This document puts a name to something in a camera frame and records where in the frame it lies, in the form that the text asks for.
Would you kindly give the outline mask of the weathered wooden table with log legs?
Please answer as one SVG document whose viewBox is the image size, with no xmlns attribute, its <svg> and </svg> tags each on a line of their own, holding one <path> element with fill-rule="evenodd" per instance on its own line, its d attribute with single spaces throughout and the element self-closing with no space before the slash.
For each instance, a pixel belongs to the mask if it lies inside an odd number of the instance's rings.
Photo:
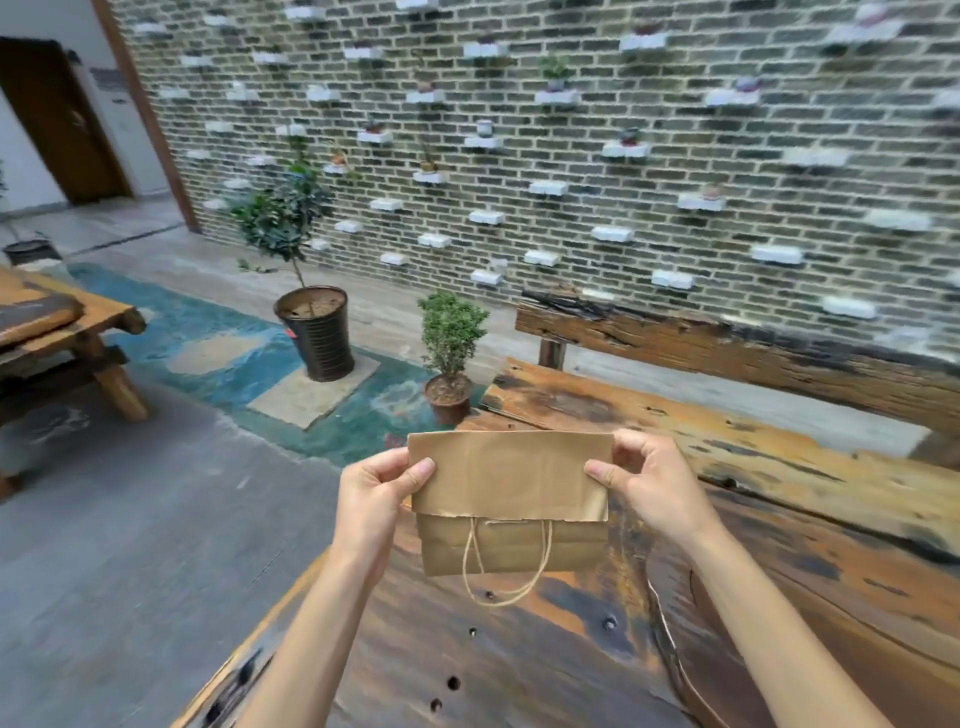
<svg viewBox="0 0 960 728">
<path fill-rule="evenodd" d="M 0 428 L 96 384 L 129 422 L 149 410 L 125 370 L 129 358 L 104 335 L 139 335 L 134 306 L 54 276 L 0 265 Z"/>
</svg>

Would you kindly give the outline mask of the brown wooden door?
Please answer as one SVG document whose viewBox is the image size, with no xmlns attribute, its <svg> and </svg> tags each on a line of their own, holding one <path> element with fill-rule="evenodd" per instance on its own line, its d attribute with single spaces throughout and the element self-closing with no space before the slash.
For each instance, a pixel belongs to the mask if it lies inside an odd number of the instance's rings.
<svg viewBox="0 0 960 728">
<path fill-rule="evenodd" d="M 60 43 L 0 36 L 0 90 L 70 204 L 134 196 Z"/>
</svg>

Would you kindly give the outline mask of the flat stone slab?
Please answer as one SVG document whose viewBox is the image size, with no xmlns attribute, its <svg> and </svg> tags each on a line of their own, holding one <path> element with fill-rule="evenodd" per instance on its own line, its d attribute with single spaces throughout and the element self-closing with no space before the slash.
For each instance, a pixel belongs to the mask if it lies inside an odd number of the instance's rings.
<svg viewBox="0 0 960 728">
<path fill-rule="evenodd" d="M 353 370 L 335 381 L 318 382 L 309 378 L 305 369 L 295 370 L 259 394 L 246 408 L 307 431 L 342 405 L 379 368 L 378 360 L 355 355 Z"/>
</svg>

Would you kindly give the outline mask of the tall tree in dark ribbed pot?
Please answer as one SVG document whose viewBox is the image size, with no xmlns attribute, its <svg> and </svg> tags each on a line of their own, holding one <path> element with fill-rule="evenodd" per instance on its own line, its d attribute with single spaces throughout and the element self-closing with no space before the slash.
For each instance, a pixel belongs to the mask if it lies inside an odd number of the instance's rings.
<svg viewBox="0 0 960 728">
<path fill-rule="evenodd" d="M 273 304 L 309 380 L 333 383 L 355 368 L 349 334 L 349 296 L 339 287 L 310 285 L 303 263 L 314 224 L 330 217 L 334 198 L 320 180 L 302 135 L 288 135 L 290 160 L 274 181 L 233 201 L 228 209 L 246 246 L 288 264 L 296 286 Z"/>
</svg>

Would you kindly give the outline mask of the person's right forearm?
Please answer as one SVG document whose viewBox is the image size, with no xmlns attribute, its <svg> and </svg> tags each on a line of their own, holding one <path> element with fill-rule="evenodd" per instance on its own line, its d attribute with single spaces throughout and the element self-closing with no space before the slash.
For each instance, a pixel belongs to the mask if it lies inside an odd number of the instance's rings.
<svg viewBox="0 0 960 728">
<path fill-rule="evenodd" d="M 676 540 L 777 728 L 893 728 L 717 518 Z"/>
</svg>

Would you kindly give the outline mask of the group of tiny potted wall plants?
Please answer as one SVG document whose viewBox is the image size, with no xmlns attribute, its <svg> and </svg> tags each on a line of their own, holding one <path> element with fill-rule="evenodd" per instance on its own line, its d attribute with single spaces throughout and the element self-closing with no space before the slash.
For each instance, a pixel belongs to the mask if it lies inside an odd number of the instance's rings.
<svg viewBox="0 0 960 728">
<path fill-rule="evenodd" d="M 356 129 L 329 133 L 329 174 L 360 178 L 348 145 L 394 149 L 421 185 L 443 185 L 458 154 L 525 154 L 530 194 L 562 198 L 586 182 L 587 164 L 653 160 L 678 206 L 713 210 L 725 188 L 774 188 L 776 173 L 822 176 L 863 166 L 878 125 L 882 86 L 901 83 L 876 56 L 904 34 L 880 4 L 843 22 L 723 31 L 707 18 L 652 20 L 618 37 L 571 35 L 569 44 L 522 54 L 504 34 L 482 34 L 452 54 L 411 48 L 396 81 L 369 98 Z"/>
</svg>

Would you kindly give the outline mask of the black round planter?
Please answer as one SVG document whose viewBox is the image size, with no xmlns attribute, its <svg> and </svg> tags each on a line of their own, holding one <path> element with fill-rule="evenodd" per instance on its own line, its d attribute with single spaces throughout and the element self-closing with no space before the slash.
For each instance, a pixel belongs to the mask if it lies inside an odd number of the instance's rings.
<svg viewBox="0 0 960 728">
<path fill-rule="evenodd" d="M 42 236 L 24 240 L 15 240 L 0 247 L 9 264 L 13 267 L 25 266 L 38 261 L 63 261 L 64 257 L 53 242 Z"/>
</svg>

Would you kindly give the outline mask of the white standing air conditioner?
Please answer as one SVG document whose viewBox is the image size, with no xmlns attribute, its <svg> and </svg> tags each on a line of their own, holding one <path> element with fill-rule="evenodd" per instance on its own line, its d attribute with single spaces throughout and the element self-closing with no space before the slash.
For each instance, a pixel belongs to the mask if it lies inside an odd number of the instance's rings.
<svg viewBox="0 0 960 728">
<path fill-rule="evenodd" d="M 86 67 L 97 114 L 134 197 L 170 192 L 162 164 L 121 71 Z"/>
</svg>

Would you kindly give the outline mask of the brown wooden pillar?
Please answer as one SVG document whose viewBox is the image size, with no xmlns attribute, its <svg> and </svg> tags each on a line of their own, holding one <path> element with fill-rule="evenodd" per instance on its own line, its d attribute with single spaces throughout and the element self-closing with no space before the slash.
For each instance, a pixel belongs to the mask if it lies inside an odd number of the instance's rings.
<svg viewBox="0 0 960 728">
<path fill-rule="evenodd" d="M 186 228 L 192 234 L 200 235 L 203 232 L 201 223 L 109 0 L 90 0 L 90 3 L 118 68 L 126 80 L 131 100 L 143 122 L 150 145 L 157 156 Z"/>
</svg>

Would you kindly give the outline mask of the rustic wooden bench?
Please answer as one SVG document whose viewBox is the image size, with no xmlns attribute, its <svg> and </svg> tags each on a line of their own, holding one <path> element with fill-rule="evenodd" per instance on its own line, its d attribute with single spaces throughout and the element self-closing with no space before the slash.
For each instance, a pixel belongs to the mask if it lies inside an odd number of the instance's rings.
<svg viewBox="0 0 960 728">
<path fill-rule="evenodd" d="M 960 465 L 843 453 L 808 436 L 562 371 L 567 346 L 960 435 L 960 365 L 773 328 L 524 291 L 515 328 L 538 364 L 508 359 L 480 413 L 545 431 L 673 436 L 708 484 L 960 563 Z"/>
</svg>

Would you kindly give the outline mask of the rows of white brick wall shelves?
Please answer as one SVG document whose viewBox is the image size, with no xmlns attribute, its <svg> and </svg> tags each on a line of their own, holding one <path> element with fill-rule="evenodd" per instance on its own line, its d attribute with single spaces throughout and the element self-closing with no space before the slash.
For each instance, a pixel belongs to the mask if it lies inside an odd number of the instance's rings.
<svg viewBox="0 0 960 728">
<path fill-rule="evenodd" d="M 107 0 L 202 233 L 960 363 L 960 0 Z"/>
</svg>

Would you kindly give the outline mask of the person's left forearm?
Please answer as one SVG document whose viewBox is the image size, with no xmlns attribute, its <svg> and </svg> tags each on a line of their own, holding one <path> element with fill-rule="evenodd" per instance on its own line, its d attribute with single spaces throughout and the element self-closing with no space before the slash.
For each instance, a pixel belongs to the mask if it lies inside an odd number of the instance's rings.
<svg viewBox="0 0 960 728">
<path fill-rule="evenodd" d="M 363 613 L 391 549 L 391 538 L 373 550 L 330 547 L 234 728 L 326 728 Z"/>
</svg>

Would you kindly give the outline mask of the brown paper bag with twine handle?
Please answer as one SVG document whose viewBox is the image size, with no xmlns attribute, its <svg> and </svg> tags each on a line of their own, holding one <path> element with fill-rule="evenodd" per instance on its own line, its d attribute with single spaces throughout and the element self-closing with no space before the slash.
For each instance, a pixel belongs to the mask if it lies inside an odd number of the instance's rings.
<svg viewBox="0 0 960 728">
<path fill-rule="evenodd" d="M 613 453 L 610 433 L 454 430 L 414 433 L 415 461 L 436 465 L 412 495 L 426 577 L 461 577 L 486 608 L 523 600 L 544 574 L 605 557 L 609 490 L 584 465 Z"/>
</svg>

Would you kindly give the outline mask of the small shrub in brown pot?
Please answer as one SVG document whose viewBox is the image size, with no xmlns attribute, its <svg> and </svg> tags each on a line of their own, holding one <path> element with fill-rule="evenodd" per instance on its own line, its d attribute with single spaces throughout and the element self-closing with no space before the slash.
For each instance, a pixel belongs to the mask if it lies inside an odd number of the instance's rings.
<svg viewBox="0 0 960 728">
<path fill-rule="evenodd" d="M 475 384 L 466 373 L 486 335 L 489 311 L 454 293 L 437 290 L 417 301 L 421 312 L 423 361 L 434 374 L 423 393 L 437 422 L 459 426 L 472 408 Z"/>
</svg>

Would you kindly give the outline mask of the person's left hand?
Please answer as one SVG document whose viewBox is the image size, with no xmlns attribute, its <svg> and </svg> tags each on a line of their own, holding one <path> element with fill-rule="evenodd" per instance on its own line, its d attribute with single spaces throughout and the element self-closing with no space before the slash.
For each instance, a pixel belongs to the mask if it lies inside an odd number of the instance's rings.
<svg viewBox="0 0 960 728">
<path fill-rule="evenodd" d="M 384 487 L 393 467 L 413 464 L 406 446 L 388 449 L 346 466 L 341 473 L 330 557 L 346 565 L 370 592 L 383 576 L 405 501 Z"/>
</svg>

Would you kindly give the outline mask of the person's right hand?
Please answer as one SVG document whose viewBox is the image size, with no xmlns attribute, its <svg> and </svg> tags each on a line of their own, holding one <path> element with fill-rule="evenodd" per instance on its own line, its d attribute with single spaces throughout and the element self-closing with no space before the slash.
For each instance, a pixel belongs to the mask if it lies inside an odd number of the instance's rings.
<svg viewBox="0 0 960 728">
<path fill-rule="evenodd" d="M 721 549 L 731 539 L 673 439 L 618 429 L 613 432 L 609 461 L 604 462 L 637 476 L 632 495 L 618 495 L 647 526 L 688 555 Z"/>
</svg>

